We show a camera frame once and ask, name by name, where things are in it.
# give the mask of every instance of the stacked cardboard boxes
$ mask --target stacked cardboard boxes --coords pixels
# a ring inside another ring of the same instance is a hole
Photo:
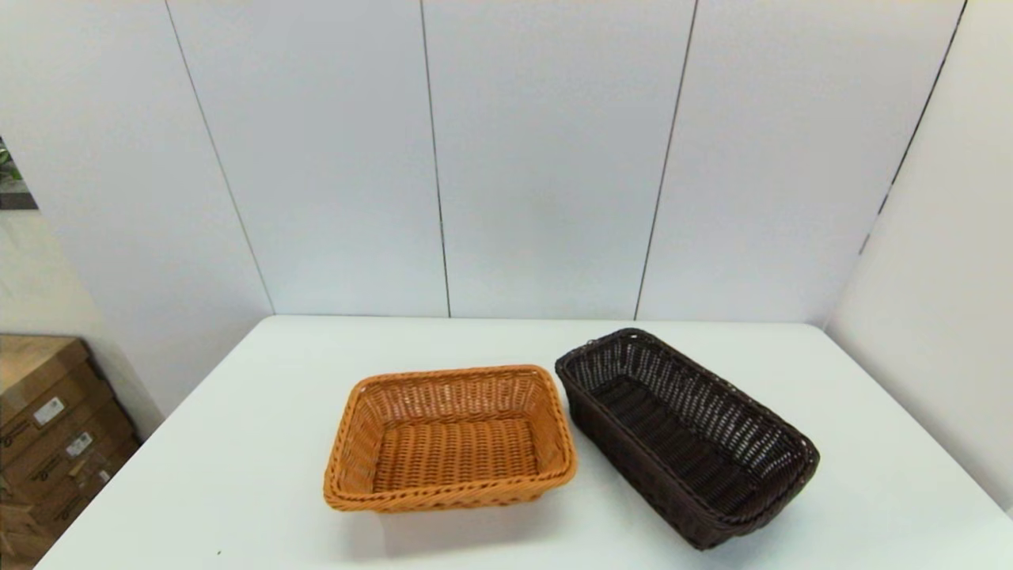
[[[0,552],[42,558],[136,450],[81,341],[0,336]]]

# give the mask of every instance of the tan wicker basket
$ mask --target tan wicker basket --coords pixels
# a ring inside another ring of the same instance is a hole
[[[559,394],[543,369],[384,375],[352,392],[323,495],[338,510],[508,505],[575,472]]]

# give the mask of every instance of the dark brown wicker basket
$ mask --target dark brown wicker basket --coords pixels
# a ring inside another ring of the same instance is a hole
[[[700,550],[770,522],[820,463],[798,430],[643,331],[591,341],[556,374],[576,426]]]

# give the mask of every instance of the rectangular basket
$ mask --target rectangular basket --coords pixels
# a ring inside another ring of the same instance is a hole
[[[573,478],[559,394],[538,367],[384,375],[356,386],[324,474],[338,510],[533,501]]]
[[[577,427],[700,550],[767,524],[820,462],[798,430],[643,331],[572,350],[556,374]]]

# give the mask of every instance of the basket rim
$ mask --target basket rim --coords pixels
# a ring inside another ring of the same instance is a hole
[[[639,437],[637,437],[632,431],[629,430],[629,428],[627,428],[622,422],[620,422],[619,419],[615,416],[615,414],[612,413],[611,410],[609,410],[606,406],[602,405],[598,401],[598,399],[594,398],[591,395],[589,391],[585,390],[583,387],[581,387],[573,379],[571,379],[568,372],[565,369],[566,365],[569,364],[573,359],[583,356],[591,350],[594,350],[602,345],[612,343],[620,339],[628,338],[630,336],[641,337],[646,342],[654,344],[659,348],[661,348],[661,350],[669,353],[670,356],[683,360],[686,364],[694,369],[696,372],[704,375],[711,382],[714,382],[715,384],[719,385],[725,390],[728,390],[732,394],[732,396],[738,399],[744,405],[752,408],[754,411],[762,415],[765,419],[774,422],[775,424],[778,425],[778,427],[784,429],[791,437],[795,438],[801,444],[801,447],[805,454],[805,462],[804,462],[805,465],[803,465],[802,469],[799,471],[795,480],[792,481],[792,483],[788,485],[784,491],[778,493],[775,496],[772,496],[762,509],[760,509],[756,514],[753,514],[751,516],[732,516],[724,514],[715,509],[713,506],[711,506],[703,497],[700,496],[699,493],[697,493],[695,489],[687,485],[686,482],[683,480],[683,478],[679,477],[671,468],[669,468],[669,466],[661,461],[661,459],[657,456],[656,453],[654,453],[653,450],[644,444],[644,442]],[[750,397],[748,394],[736,388],[731,383],[725,381],[724,379],[717,376],[713,372],[705,369],[697,361],[693,360],[692,358],[683,354],[679,350],[673,348],[671,345],[660,340],[656,336],[642,329],[628,327],[625,329],[620,329],[619,331],[616,331],[614,333],[610,333],[599,339],[593,339],[591,341],[588,341],[583,345],[574,348],[573,350],[567,352],[566,354],[561,356],[558,360],[556,360],[556,375],[559,377],[560,382],[562,382],[563,386],[567,390],[572,389],[578,392],[579,394],[585,395],[585,397],[592,406],[594,406],[600,413],[604,414],[607,418],[609,418],[610,422],[618,429],[620,429],[623,432],[623,434],[627,436],[628,439],[633,441],[639,451],[646,454],[646,456],[650,459],[650,461],[657,468],[659,468],[667,476],[669,476],[669,479],[674,481],[676,485],[679,486],[679,489],[682,490],[699,508],[706,511],[711,518],[726,526],[729,527],[747,526],[749,524],[752,524],[756,520],[766,516],[768,514],[768,511],[770,511],[772,507],[778,505],[782,501],[782,499],[784,499],[787,496],[793,496],[796,490],[799,489],[801,486],[803,486],[812,477],[812,474],[814,473],[815,468],[820,463],[820,452],[815,449],[815,445],[812,443],[812,441],[805,436],[805,434],[798,431],[797,428],[786,422],[783,418],[778,416],[776,413],[774,413],[772,410],[770,410],[763,404],[760,404],[759,402],[754,400],[752,397]]]
[[[561,468],[532,476],[510,477],[499,479],[475,480],[453,485],[433,485],[426,487],[406,487],[392,491],[382,491],[376,493],[358,493],[341,490],[338,486],[337,458],[348,440],[349,427],[355,415],[359,397],[367,387],[376,384],[396,383],[406,380],[422,379],[447,379],[454,377],[474,377],[475,375],[501,375],[503,373],[514,373],[523,375],[534,375],[548,389],[546,390],[547,404],[556,423],[556,429],[560,435],[563,452],[563,465]],[[569,424],[562,411],[562,402],[559,391],[549,373],[536,364],[510,364],[504,367],[479,367],[472,369],[450,369],[439,371],[423,371],[412,373],[394,373],[386,375],[376,375],[364,379],[356,384],[345,404],[341,414],[341,421],[338,425],[337,435],[331,446],[330,457],[327,461],[327,468],[324,472],[323,494],[324,500],[333,508],[343,510],[369,510],[374,503],[387,502],[390,500],[400,500],[409,502],[412,498],[430,499],[440,495],[459,494],[473,491],[495,491],[502,488],[524,486],[531,492],[544,492],[549,489],[559,487],[573,478],[576,474],[576,449],[573,444],[573,436],[570,433]]]

